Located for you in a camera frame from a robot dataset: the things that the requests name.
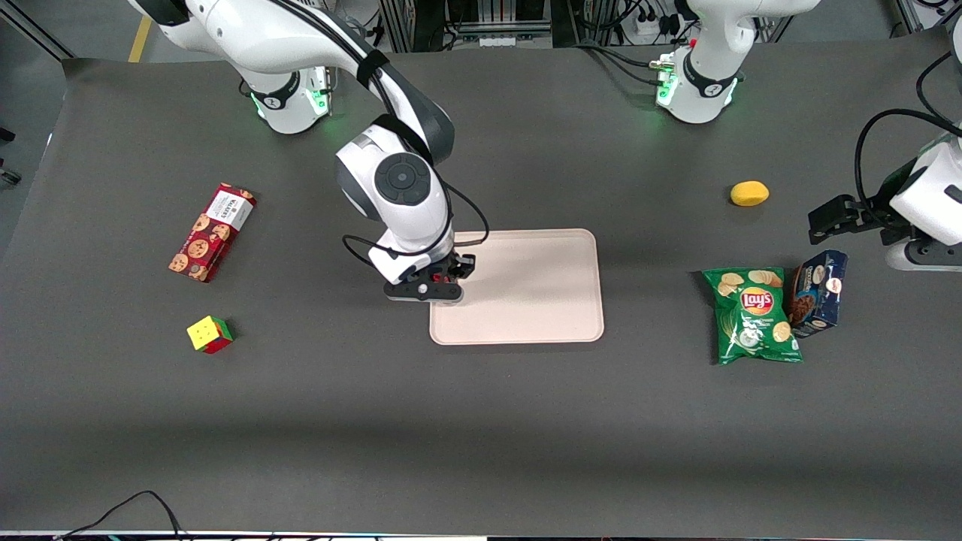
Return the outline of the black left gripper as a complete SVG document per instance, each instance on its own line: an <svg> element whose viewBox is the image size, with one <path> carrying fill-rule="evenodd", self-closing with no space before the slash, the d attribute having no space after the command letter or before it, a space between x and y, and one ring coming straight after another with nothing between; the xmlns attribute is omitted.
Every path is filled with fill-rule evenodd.
<svg viewBox="0 0 962 541"><path fill-rule="evenodd" d="M906 239L906 220L895 213L884 198L859 202L851 195L838 195L827 202L827 211L809 213L809 243L819 244L829 237L852 232L879 231L882 244Z"/></svg>

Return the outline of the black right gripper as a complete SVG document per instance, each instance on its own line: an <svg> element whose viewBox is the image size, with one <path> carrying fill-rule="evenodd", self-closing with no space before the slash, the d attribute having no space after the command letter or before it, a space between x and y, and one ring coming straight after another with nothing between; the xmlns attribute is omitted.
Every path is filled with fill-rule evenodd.
<svg viewBox="0 0 962 541"><path fill-rule="evenodd" d="M427 267L429 282L449 282L457 286L470 277L476 267L474 254L447 254Z"/></svg>

